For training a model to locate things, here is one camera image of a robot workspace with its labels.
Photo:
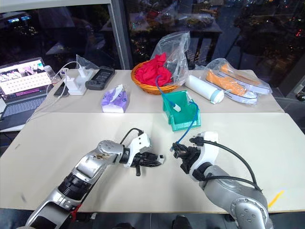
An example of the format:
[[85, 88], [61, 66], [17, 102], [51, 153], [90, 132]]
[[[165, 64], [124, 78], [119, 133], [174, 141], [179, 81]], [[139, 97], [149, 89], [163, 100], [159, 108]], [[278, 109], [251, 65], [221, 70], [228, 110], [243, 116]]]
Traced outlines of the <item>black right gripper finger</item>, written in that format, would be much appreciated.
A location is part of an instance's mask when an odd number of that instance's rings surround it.
[[172, 149], [174, 151], [173, 156], [189, 156], [188, 147], [179, 143], [173, 143]]
[[180, 158], [182, 160], [182, 163], [180, 165], [181, 169], [184, 172], [189, 172], [189, 170], [190, 170], [189, 159], [191, 158], [191, 155], [190, 154], [177, 154], [176, 158]]

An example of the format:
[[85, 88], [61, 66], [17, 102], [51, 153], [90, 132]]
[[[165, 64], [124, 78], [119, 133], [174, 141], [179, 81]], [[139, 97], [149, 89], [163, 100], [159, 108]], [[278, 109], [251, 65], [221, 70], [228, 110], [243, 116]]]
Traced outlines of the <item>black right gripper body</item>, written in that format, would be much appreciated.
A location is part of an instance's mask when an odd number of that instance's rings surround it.
[[203, 137], [197, 136], [190, 139], [191, 143], [194, 143], [194, 147], [189, 147], [190, 157], [187, 163], [187, 171], [192, 176], [203, 176], [204, 173], [204, 161], [203, 153], [201, 153], [201, 147], [203, 146]]

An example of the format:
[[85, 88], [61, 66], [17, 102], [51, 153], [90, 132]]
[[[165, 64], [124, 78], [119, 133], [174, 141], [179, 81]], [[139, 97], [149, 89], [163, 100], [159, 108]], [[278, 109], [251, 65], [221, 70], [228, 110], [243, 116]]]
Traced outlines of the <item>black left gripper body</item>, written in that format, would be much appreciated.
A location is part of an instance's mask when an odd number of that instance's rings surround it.
[[146, 153], [138, 153], [135, 155], [133, 162], [132, 162], [132, 167], [135, 168], [136, 176], [139, 177], [141, 175], [141, 167], [142, 167], [142, 161], [143, 160], [148, 160], [146, 158]]

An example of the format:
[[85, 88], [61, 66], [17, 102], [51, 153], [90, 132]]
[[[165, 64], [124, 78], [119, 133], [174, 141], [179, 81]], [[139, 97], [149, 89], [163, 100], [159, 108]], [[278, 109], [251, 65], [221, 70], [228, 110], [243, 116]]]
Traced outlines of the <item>green plastic bin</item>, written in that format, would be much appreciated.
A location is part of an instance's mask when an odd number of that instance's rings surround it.
[[[200, 109], [186, 90], [163, 94], [162, 99], [163, 111], [173, 131], [188, 129], [191, 124], [191, 128], [201, 126]], [[180, 112], [173, 109], [174, 104], [180, 106]]]

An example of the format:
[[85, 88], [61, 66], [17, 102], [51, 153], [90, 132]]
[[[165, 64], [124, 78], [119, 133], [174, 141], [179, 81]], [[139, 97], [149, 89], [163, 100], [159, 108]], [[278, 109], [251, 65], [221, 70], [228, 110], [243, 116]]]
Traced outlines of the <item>dark rounded shape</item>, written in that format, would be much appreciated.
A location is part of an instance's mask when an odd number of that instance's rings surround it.
[[177, 215], [172, 221], [172, 229], [193, 229], [188, 218], [184, 215]]

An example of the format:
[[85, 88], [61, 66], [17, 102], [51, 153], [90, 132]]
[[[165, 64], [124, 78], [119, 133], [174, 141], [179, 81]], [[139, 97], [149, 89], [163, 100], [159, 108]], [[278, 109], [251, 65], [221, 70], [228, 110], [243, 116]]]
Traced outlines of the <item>purple tissue pack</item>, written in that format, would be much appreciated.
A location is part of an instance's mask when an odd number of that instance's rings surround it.
[[123, 84], [105, 92], [101, 101], [104, 113], [125, 113], [129, 104], [129, 94]]

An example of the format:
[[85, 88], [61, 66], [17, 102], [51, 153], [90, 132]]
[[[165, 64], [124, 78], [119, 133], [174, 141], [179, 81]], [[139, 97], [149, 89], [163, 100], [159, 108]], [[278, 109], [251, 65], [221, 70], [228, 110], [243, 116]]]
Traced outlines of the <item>orange wicker basket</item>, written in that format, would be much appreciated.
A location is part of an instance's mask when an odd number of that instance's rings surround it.
[[[142, 65], [144, 65], [145, 63], [147, 63], [148, 61], [142, 62], [137, 64], [131, 71], [131, 80], [139, 87], [141, 88], [144, 92], [151, 94], [151, 95], [161, 95], [161, 92], [159, 91], [159, 89], [156, 86], [152, 86], [152, 85], [148, 85], [148, 84], [143, 84], [141, 82], [139, 82], [136, 77], [136, 71], [142, 67]], [[170, 93], [173, 92], [174, 90], [178, 89], [180, 87], [180, 85], [167, 85], [167, 86], [161, 86], [160, 89], [162, 90], [163, 93]]]

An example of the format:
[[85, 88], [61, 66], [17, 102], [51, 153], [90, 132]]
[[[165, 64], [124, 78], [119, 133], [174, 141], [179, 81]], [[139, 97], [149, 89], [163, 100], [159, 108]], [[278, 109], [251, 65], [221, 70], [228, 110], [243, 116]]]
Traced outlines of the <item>orange canvas sneaker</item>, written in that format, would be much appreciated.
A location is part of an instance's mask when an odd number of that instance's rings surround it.
[[205, 78], [208, 83], [213, 84], [220, 90], [223, 90], [225, 95], [233, 101], [243, 104], [257, 103], [258, 96], [255, 92], [249, 91], [236, 79], [227, 74], [208, 70]]
[[240, 85], [244, 86], [247, 90], [258, 94], [271, 94], [272, 90], [270, 86], [255, 78], [250, 73], [243, 72], [233, 68], [230, 64], [225, 63], [221, 65], [220, 71], [234, 78]]

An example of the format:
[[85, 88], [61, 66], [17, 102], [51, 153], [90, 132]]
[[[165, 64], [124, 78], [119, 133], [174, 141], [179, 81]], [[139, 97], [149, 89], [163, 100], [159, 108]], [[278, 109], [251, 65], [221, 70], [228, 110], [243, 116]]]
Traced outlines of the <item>red cloth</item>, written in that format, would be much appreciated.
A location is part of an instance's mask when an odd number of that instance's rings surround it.
[[172, 82], [172, 73], [164, 66], [166, 53], [155, 57], [140, 66], [135, 72], [135, 78], [143, 84], [164, 86]]

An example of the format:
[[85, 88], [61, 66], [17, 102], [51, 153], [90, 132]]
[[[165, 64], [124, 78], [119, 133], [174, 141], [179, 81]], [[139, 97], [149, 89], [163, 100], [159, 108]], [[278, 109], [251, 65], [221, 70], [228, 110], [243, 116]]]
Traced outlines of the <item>orange sneakers in bag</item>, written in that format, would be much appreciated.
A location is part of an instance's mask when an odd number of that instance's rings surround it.
[[[230, 64], [225, 58], [218, 58], [218, 59], [215, 59], [213, 61], [211, 61], [210, 63], [207, 64], [207, 66], [199, 66], [199, 65], [196, 65], [195, 66], [195, 70], [203, 70], [203, 76], [200, 77], [200, 79], [204, 79], [206, 81], [206, 73], [208, 70], [212, 70], [212, 71], [217, 71], [219, 73], [222, 73], [220, 71], [220, 67], [221, 65], [225, 64], [225, 63], [228, 63]], [[242, 70], [243, 72], [246, 72], [246, 73], [250, 73], [251, 75], [253, 75], [255, 78], [258, 78], [256, 76], [256, 74], [252, 71], [252, 70]], [[258, 94], [256, 93], [258, 98], [260, 96], [263, 96], [263, 95], [268, 95], [268, 94]]]

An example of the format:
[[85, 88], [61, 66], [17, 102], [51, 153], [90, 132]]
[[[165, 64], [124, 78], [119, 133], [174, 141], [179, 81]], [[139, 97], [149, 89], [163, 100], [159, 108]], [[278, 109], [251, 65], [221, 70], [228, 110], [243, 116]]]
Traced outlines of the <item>black handheld device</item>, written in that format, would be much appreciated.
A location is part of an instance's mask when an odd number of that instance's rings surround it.
[[99, 71], [88, 81], [85, 86], [88, 90], [101, 91], [103, 90], [110, 79], [114, 76], [115, 70], [108, 66], [101, 66]]

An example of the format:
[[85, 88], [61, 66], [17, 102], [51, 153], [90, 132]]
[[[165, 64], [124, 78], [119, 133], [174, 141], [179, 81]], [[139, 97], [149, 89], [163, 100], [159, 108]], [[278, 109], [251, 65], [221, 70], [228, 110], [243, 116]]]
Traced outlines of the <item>black smartphone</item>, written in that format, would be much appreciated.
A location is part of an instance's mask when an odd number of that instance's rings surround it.
[[65, 82], [63, 82], [59, 88], [56, 90], [56, 92], [54, 93], [54, 96], [55, 97], [59, 97], [59, 96], [62, 96], [62, 97], [67, 97], [69, 96], [69, 89], [68, 87], [65, 85]]

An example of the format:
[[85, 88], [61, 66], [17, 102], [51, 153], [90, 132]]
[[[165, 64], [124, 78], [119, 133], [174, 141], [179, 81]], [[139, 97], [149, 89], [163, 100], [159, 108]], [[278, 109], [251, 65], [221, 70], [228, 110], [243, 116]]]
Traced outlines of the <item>small clear plastic bag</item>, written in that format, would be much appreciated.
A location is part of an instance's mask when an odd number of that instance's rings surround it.
[[76, 69], [78, 70], [78, 68], [81, 66], [86, 68], [88, 74], [86, 78], [87, 80], [90, 80], [100, 70], [100, 68], [97, 65], [77, 54]]

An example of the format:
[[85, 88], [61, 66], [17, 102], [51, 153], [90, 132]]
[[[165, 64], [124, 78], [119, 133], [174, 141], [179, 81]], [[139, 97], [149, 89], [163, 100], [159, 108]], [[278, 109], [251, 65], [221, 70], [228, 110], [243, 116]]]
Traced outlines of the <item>clear plastic bottle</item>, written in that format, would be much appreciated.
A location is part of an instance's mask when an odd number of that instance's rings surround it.
[[48, 74], [50, 80], [52, 81], [54, 79], [54, 77], [55, 77], [55, 72], [52, 69], [52, 67], [49, 66], [49, 65], [46, 65], [46, 66], [44, 66], [44, 70]]

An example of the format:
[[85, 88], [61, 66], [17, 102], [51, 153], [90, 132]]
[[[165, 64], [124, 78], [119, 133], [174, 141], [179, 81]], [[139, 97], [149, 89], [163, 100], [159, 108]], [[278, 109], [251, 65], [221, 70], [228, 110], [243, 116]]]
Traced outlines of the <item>open grey laptop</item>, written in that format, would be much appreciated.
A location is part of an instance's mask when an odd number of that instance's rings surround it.
[[25, 124], [52, 88], [41, 57], [0, 66], [0, 130]]

